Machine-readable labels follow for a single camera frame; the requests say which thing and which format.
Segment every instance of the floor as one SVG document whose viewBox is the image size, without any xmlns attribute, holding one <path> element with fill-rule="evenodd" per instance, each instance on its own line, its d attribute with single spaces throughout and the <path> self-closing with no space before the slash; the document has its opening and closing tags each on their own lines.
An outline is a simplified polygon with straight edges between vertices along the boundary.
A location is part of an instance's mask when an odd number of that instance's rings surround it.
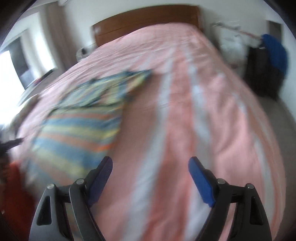
<svg viewBox="0 0 296 241">
<path fill-rule="evenodd" d="M 296 220 L 296 124 L 281 103 L 261 97 L 259 101 L 274 129 L 286 172 L 286 208 L 276 238 L 280 240 Z"/>
</svg>

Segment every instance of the white stripe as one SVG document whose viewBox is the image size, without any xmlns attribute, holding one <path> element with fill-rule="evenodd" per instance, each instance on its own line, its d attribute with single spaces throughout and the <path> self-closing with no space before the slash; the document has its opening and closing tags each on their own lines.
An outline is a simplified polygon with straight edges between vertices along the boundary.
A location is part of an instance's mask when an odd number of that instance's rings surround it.
<svg viewBox="0 0 296 241">
<path fill-rule="evenodd" d="M 139 241 L 145 232 L 145 225 L 151 208 L 151 197 L 164 155 L 165 127 L 169 111 L 169 107 L 164 107 L 164 105 L 168 105 L 170 100 L 173 52 L 174 49 L 171 49 L 165 64 L 165 74 L 163 75 L 157 103 L 156 124 L 150 141 L 150 147 L 142 161 L 142 168 L 135 183 L 123 241 Z"/>
<path fill-rule="evenodd" d="M 204 203 L 194 182 L 191 184 L 190 206 L 188 222 L 185 229 L 184 241 L 195 240 L 209 216 L 211 208 Z"/>
<path fill-rule="evenodd" d="M 197 157 L 206 169 L 211 169 L 210 159 L 210 143 L 211 136 L 207 124 L 207 116 L 205 111 L 205 100 L 203 98 L 203 90 L 199 85 L 198 69 L 193 63 L 193 57 L 185 48 L 185 56 L 188 61 L 188 74 L 190 77 L 192 89 L 192 103 L 194 108 L 194 131 L 198 137 L 198 145 L 196 147 Z M 190 206 L 188 209 L 188 219 L 184 234 L 184 240 L 194 240 L 202 229 L 211 208 L 202 201 L 194 182 L 192 181 L 192 190 L 190 197 Z"/>
<path fill-rule="evenodd" d="M 266 160 L 266 155 L 263 150 L 262 143 L 257 135 L 254 134 L 254 145 L 255 150 L 260 162 L 261 170 L 263 172 L 263 178 L 264 178 L 264 191 L 265 191 L 265 202 L 264 202 L 264 210 L 267 215 L 268 222 L 271 224 L 272 218 L 274 215 L 274 206 L 275 206 L 275 200 L 274 200 L 274 187 L 271 177 L 271 171 L 270 167 L 268 165 L 268 162 Z"/>
<path fill-rule="evenodd" d="M 155 55 L 155 51 L 150 51 L 150 55 L 145 59 L 144 63 L 142 63 L 139 67 L 139 71 L 140 70 L 146 70 L 147 68 L 149 68 L 151 60 L 153 59 Z M 136 54 L 134 58 L 131 58 L 132 60 L 129 62 L 129 65 L 126 66 L 126 63 L 124 62 L 124 60 L 118 61 L 117 63 L 123 63 L 124 64 L 124 69 L 125 70 L 129 70 L 137 61 L 139 61 L 140 59 L 140 55 Z M 109 76 L 110 73 L 112 73 L 114 71 L 113 68 L 111 68 L 109 71 L 106 71 L 104 73 L 103 76 Z"/>
<path fill-rule="evenodd" d="M 190 77 L 191 89 L 192 89 L 192 102 L 194 108 L 194 131 L 198 136 L 198 145 L 196 152 L 198 159 L 206 169 L 211 169 L 210 160 L 210 129 L 208 127 L 207 114 L 205 111 L 205 99 L 203 98 L 203 89 L 199 85 L 198 69 L 193 62 L 191 53 L 185 49 L 186 60 L 188 61 L 188 75 Z"/>
<path fill-rule="evenodd" d="M 232 95 L 235 97 L 237 106 L 239 107 L 241 112 L 245 115 L 247 122 L 249 123 L 248 111 L 245 104 L 240 100 L 237 94 L 232 93 Z M 269 223 L 271 223 L 274 215 L 274 206 L 275 206 L 274 187 L 272 182 L 271 170 L 264 152 L 263 145 L 259 137 L 253 131 L 250 125 L 249 125 L 249 129 L 251 130 L 255 152 L 257 154 L 260 167 L 261 167 L 261 173 L 263 176 L 263 188 L 265 193 L 265 201 L 263 203 L 263 206 L 264 206 L 265 213 L 267 215 L 267 219 Z"/>
<path fill-rule="evenodd" d="M 237 86 L 238 89 L 241 89 L 242 85 L 240 83 L 240 81 L 236 80 L 235 78 L 232 79 L 232 78 L 229 78 L 232 83 L 234 85 Z M 256 121 L 259 123 L 260 125 L 260 128 L 263 130 L 263 134 L 265 135 L 265 140 L 268 142 L 269 144 L 269 147 L 270 147 L 270 151 L 272 152 L 273 151 L 273 144 L 272 144 L 272 140 L 271 140 L 271 137 L 270 137 L 270 133 L 268 131 L 268 128 L 267 126 L 264 124 L 264 122 L 259 118 L 260 115 L 257 113 L 256 111 L 256 108 L 254 107 L 256 103 L 253 103 L 252 101 L 250 101 L 248 98 L 246 98 L 244 95 L 241 96 L 241 99 L 244 101 L 244 103 L 247 103 L 248 104 L 248 107 L 250 108 L 251 112 L 252 112 L 252 115 L 254 116 L 254 118 L 256 119 Z M 277 180 L 274 180 L 276 183 L 279 183 L 279 179 L 282 178 L 279 176 L 279 174 L 277 172 L 274 173 L 274 176 L 275 178 L 277 178 Z M 282 196 L 282 189 L 279 188 L 279 192 L 280 192 L 280 196 Z"/>
</svg>

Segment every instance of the bed sheet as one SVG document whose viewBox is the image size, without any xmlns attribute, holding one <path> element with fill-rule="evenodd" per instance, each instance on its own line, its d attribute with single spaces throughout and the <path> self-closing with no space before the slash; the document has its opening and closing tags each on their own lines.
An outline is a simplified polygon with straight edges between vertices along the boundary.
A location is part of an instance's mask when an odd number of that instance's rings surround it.
<svg viewBox="0 0 296 241">
<path fill-rule="evenodd" d="M 23 171 L 40 123 L 69 88 L 145 69 L 152 69 L 152 78 L 123 112 L 109 153 L 113 171 L 92 207 L 106 240 L 195 240 L 210 208 L 188 172 L 192 156 L 232 185 L 253 183 L 275 238 L 285 206 L 285 176 L 273 131 L 254 95 L 188 24 L 137 30 L 99 47 L 60 76 L 19 130 L 25 142 L 14 155 Z M 45 172 L 46 177 L 27 178 L 31 190 L 40 178 L 58 181 L 62 175 L 50 168 Z M 42 192 L 36 190 L 37 200 Z M 227 239 L 233 213 L 232 205 L 220 240 Z"/>
</svg>

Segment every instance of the white wall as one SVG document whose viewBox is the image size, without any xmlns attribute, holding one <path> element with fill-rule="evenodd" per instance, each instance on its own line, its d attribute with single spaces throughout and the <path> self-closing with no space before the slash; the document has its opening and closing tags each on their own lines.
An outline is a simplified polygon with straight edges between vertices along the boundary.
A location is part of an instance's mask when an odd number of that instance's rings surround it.
<svg viewBox="0 0 296 241">
<path fill-rule="evenodd" d="M 64 9 L 76 49 L 79 49 L 95 42 L 91 32 L 93 24 L 121 12 L 161 4 L 199 5 L 207 36 L 209 24 L 219 20 L 239 20 L 243 30 L 257 35 L 266 31 L 263 0 L 70 0 Z"/>
<path fill-rule="evenodd" d="M 282 44 L 288 52 L 288 73 L 280 92 L 280 98 L 296 120 L 296 39 L 281 17 L 267 4 L 266 19 L 282 24 Z"/>
<path fill-rule="evenodd" d="M 28 31 L 28 34 L 30 35 L 34 55 L 37 57 L 37 62 L 40 63 L 41 69 L 39 69 L 41 75 L 56 67 L 43 32 L 39 12 L 18 20 L 8 33 L 1 48 L 7 46 L 18 36 L 21 36 L 24 31 Z"/>
<path fill-rule="evenodd" d="M 35 52 L 34 46 L 32 45 L 32 39 L 28 30 L 25 30 L 21 33 L 21 45 L 22 50 L 29 66 L 29 69 L 32 71 L 34 79 L 41 77 L 45 69 L 39 62 L 37 54 Z"/>
<path fill-rule="evenodd" d="M 43 30 L 44 38 L 46 39 L 46 43 L 49 49 L 49 52 L 51 54 L 51 57 L 53 59 L 53 62 L 55 63 L 55 67 L 57 67 L 57 72 L 60 74 L 65 72 L 65 66 L 62 63 L 60 56 L 58 54 L 58 51 L 55 47 L 55 44 L 52 40 L 52 34 L 48 28 L 47 23 L 47 17 L 45 13 L 46 4 L 50 2 L 55 2 L 56 0 L 40 0 L 36 1 L 35 4 L 33 4 L 27 11 L 25 11 L 18 21 L 21 21 L 23 18 L 27 18 L 28 16 L 34 15 L 36 13 L 40 16 L 40 22 L 41 27 Z"/>
</svg>

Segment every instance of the red object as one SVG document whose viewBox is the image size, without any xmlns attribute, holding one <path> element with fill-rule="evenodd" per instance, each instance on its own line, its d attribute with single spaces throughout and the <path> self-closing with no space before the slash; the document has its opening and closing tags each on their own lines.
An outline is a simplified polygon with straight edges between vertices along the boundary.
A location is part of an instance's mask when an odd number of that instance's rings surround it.
<svg viewBox="0 0 296 241">
<path fill-rule="evenodd" d="M 3 214 L 7 224 L 20 241 L 28 240 L 35 212 L 35 202 L 22 189 L 21 175 L 16 163 L 9 165 L 9 176 L 4 191 Z"/>
</svg>

